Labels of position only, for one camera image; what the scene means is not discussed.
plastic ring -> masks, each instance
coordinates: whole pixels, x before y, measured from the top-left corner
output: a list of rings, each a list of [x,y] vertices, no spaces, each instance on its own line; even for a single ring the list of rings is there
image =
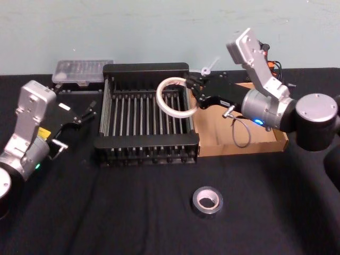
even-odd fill
[[[157,87],[157,91],[156,91],[157,104],[163,112],[165,112],[167,115],[170,115],[171,117],[188,118],[191,115],[193,115],[198,109],[198,105],[196,104],[190,110],[186,110],[186,111],[181,112],[179,110],[174,110],[174,109],[170,108],[163,100],[162,92],[167,86],[181,85],[183,87],[186,87],[185,82],[186,82],[186,79],[184,79],[184,78],[171,77],[171,78],[168,78],[168,79],[165,79],[164,81],[162,81]]]

dish rack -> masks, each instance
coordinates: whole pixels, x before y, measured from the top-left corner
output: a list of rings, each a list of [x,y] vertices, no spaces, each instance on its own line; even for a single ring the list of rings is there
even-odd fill
[[[99,136],[94,141],[102,165],[196,162],[199,136],[192,118],[168,116],[155,98],[161,81],[188,74],[186,63],[104,66]],[[163,97],[173,109],[189,108],[189,94],[183,87],[169,87]]]

black tablecloth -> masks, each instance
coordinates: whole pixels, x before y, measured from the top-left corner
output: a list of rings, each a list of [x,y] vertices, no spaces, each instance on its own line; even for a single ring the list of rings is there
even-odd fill
[[[239,82],[242,71],[229,72]],[[284,70],[292,97],[340,94],[340,69]],[[0,76],[0,146],[15,125],[19,89],[50,75]],[[81,100],[60,101],[82,111]],[[337,254],[340,193],[325,174],[330,148],[307,152],[294,134],[285,152],[199,158],[192,165],[100,169],[91,159],[99,118],[63,135],[70,148],[44,161],[18,207],[0,222],[1,254]],[[224,197],[215,219],[190,207],[205,185]]]

clear plastic lid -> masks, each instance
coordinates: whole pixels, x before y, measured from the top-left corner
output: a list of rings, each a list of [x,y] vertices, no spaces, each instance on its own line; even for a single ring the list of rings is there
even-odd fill
[[[103,82],[104,65],[113,63],[113,60],[60,60],[52,81],[87,87],[90,82]]]

cardboard box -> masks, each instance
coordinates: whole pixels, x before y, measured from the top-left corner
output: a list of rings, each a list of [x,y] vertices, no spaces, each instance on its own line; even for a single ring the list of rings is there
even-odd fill
[[[252,83],[240,83],[239,85],[253,88]],[[208,109],[198,111],[192,116],[195,130],[200,136],[199,157],[251,154],[283,151],[288,144],[286,133],[279,130],[267,132],[264,127],[256,125],[252,121],[243,120],[251,133],[251,143],[246,148],[235,145],[232,137],[232,119],[222,118],[226,108],[222,106],[210,106]],[[248,141],[248,133],[245,127],[238,121],[235,122],[235,138],[240,145]]]

